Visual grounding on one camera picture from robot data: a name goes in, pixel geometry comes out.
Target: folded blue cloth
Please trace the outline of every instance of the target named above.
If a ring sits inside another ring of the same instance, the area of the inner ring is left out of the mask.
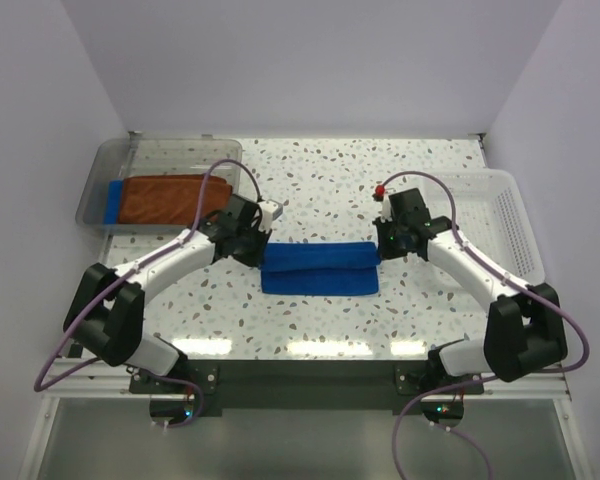
[[[270,243],[262,291],[278,295],[356,296],[377,293],[380,258],[373,242]]]
[[[120,210],[120,200],[122,199],[122,180],[109,182],[109,191],[107,194],[107,208],[104,211],[104,224],[115,225],[118,223],[118,211]]]

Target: white wall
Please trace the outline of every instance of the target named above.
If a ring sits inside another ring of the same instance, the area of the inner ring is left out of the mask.
[[[127,129],[486,131],[560,0],[63,0]]]
[[[559,8],[489,130],[487,160],[516,176],[549,280],[591,341],[567,378],[600,478],[600,0]]]
[[[95,259],[73,219],[89,167],[122,132],[59,0],[0,0],[0,480],[18,473],[33,380]]]

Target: folded brown cloth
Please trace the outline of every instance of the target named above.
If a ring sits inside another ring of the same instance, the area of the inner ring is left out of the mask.
[[[203,175],[130,177],[122,184],[118,223],[190,225],[196,215]],[[210,177],[202,215],[226,207],[232,187],[224,178]]]

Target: clear plastic container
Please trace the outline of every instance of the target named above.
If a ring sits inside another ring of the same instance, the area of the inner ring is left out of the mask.
[[[175,225],[133,225],[104,223],[109,194],[113,180],[142,175],[203,174],[217,160],[230,158],[242,160],[242,145],[235,140],[213,138],[157,139],[133,137],[109,140],[96,154],[87,178],[76,221],[79,225],[106,229],[112,233],[154,233],[181,230]],[[237,191],[240,168],[221,165],[213,175],[225,178]]]
[[[427,173],[438,177],[451,190],[458,225],[476,247],[532,285],[544,282],[538,245],[516,181],[509,173],[491,169]],[[411,185],[420,188],[432,217],[451,217],[449,200],[440,186],[422,177],[410,178]]]

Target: speckled tabletop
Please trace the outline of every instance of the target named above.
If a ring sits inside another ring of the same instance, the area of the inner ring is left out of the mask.
[[[376,182],[404,169],[484,167],[477,140],[237,139],[265,198],[283,202],[271,241],[375,241]],[[253,196],[242,177],[239,192]],[[116,265],[169,240],[115,235]],[[453,281],[416,257],[384,262],[380,292],[364,297],[265,295],[260,275],[227,259],[193,272],[146,308],[159,332],[193,358],[424,358],[433,344],[484,334],[485,314]]]

